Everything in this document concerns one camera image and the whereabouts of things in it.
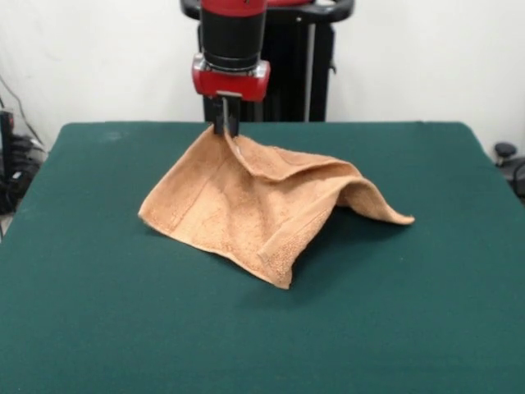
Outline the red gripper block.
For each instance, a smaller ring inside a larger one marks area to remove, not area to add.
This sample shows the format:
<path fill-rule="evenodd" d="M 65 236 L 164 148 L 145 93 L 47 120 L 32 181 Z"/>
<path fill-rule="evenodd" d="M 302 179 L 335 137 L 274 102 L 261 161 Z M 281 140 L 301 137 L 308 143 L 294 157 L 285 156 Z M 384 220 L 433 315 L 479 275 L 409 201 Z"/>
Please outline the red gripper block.
<path fill-rule="evenodd" d="M 271 65 L 264 60 L 260 60 L 252 70 L 229 72 L 211 68 L 202 53 L 194 56 L 191 67 L 193 84 L 198 94 L 213 98 L 212 123 L 216 135 L 224 134 L 225 122 L 231 136 L 239 134 L 240 100 L 262 102 L 266 97 L 270 73 Z M 227 97 L 226 115 L 223 96 Z"/>

